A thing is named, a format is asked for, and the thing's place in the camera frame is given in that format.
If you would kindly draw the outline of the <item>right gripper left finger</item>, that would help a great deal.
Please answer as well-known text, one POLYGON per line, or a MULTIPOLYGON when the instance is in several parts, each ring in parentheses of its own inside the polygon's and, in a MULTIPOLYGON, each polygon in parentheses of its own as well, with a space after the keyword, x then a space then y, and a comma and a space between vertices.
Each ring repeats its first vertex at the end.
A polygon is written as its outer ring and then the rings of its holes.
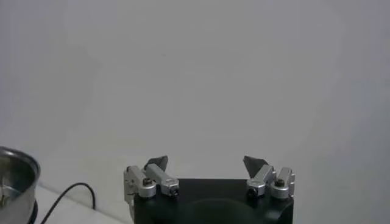
POLYGON ((152 198, 157 195, 158 187, 161 194, 178 197, 179 180, 165 172, 168 160, 168 156, 164 155, 149 159, 142 168, 128 166, 123 172, 125 202, 131 203, 136 195, 152 198))

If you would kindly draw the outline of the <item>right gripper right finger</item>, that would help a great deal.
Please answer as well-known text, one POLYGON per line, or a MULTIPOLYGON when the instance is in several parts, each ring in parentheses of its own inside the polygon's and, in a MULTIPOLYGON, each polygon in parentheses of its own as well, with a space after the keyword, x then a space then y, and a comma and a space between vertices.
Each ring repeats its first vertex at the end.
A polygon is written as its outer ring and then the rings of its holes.
POLYGON ((243 163, 249 174, 246 181, 249 198, 262 197, 269 189, 272 198, 286 200, 294 197, 295 173, 289 167, 282 167, 279 173, 264 159, 244 156, 243 163))

